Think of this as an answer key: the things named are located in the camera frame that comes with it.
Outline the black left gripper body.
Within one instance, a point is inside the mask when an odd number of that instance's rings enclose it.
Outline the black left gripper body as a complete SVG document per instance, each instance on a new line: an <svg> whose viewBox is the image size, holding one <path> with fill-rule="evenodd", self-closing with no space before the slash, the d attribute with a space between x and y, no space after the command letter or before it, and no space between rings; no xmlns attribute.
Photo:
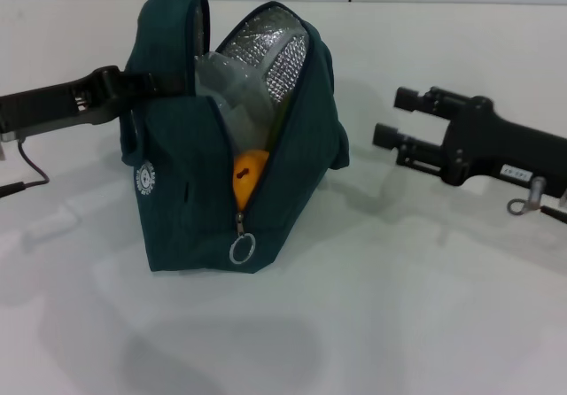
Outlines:
<svg viewBox="0 0 567 395"><path fill-rule="evenodd" d="M1 140L114 120L122 94L120 78L117 66L106 66L76 81L1 97Z"/></svg>

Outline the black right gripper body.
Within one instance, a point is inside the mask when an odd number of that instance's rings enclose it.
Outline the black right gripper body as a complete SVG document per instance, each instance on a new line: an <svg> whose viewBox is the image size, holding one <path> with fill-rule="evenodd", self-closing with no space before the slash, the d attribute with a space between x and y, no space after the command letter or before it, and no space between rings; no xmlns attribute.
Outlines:
<svg viewBox="0 0 567 395"><path fill-rule="evenodd" d="M440 178L452 186L485 175L527 188L540 176L547 181L546 195L561 198L566 192L566 140L504 120L486 97L455 109L441 151Z"/></svg>

